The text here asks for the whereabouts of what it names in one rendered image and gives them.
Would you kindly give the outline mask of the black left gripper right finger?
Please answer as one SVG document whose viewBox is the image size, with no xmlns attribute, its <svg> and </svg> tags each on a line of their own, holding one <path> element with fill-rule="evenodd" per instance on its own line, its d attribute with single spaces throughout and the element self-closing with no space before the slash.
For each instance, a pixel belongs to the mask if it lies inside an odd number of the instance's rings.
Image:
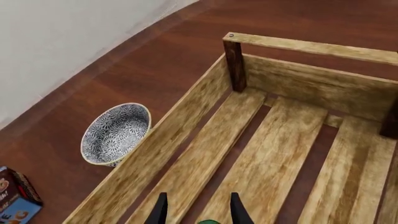
<svg viewBox="0 0 398 224">
<path fill-rule="evenodd" d="M 230 210 L 233 224 L 254 224 L 237 192 L 231 193 Z"/>
</svg>

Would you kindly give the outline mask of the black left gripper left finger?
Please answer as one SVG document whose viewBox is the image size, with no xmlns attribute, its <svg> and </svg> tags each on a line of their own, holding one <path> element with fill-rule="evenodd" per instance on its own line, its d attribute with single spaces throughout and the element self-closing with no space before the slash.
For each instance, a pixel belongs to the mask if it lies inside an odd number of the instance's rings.
<svg viewBox="0 0 398 224">
<path fill-rule="evenodd" d="M 147 217 L 145 224 L 165 224 L 167 219 L 168 201 L 167 193 L 161 192 L 159 197 Z"/>
</svg>

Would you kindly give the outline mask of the wooden slat tray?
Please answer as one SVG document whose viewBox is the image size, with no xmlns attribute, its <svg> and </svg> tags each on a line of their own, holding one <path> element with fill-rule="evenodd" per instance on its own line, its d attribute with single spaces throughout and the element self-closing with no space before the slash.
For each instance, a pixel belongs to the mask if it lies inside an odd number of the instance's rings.
<svg viewBox="0 0 398 224">
<path fill-rule="evenodd" d="M 228 33 L 224 54 L 62 224 L 116 224 L 194 130 L 233 92 L 125 224 L 167 193 L 180 223 L 261 106 L 271 109 L 196 219 L 233 224 L 237 192 L 254 224 L 274 223 L 324 124 L 338 128 L 297 224 L 398 224 L 398 82 L 244 54 L 241 44 L 398 66 L 384 50 Z"/>
</svg>

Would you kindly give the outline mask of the blue white patterned bowl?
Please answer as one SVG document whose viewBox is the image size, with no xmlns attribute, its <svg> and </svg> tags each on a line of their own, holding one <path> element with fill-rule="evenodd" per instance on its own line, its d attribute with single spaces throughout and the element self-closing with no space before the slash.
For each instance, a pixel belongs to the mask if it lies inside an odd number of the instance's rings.
<svg viewBox="0 0 398 224">
<path fill-rule="evenodd" d="M 134 151 L 152 126 L 150 111 L 139 103 L 114 106 L 86 129 L 80 143 L 82 158 L 96 166 L 117 166 Z"/>
</svg>

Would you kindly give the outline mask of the printed food box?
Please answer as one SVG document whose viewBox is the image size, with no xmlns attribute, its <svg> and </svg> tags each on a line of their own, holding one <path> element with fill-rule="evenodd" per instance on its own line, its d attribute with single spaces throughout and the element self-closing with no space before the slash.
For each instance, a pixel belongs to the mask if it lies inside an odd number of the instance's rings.
<svg viewBox="0 0 398 224">
<path fill-rule="evenodd" d="M 0 167 L 0 224 L 28 224 L 43 204 L 24 174 Z"/>
</svg>

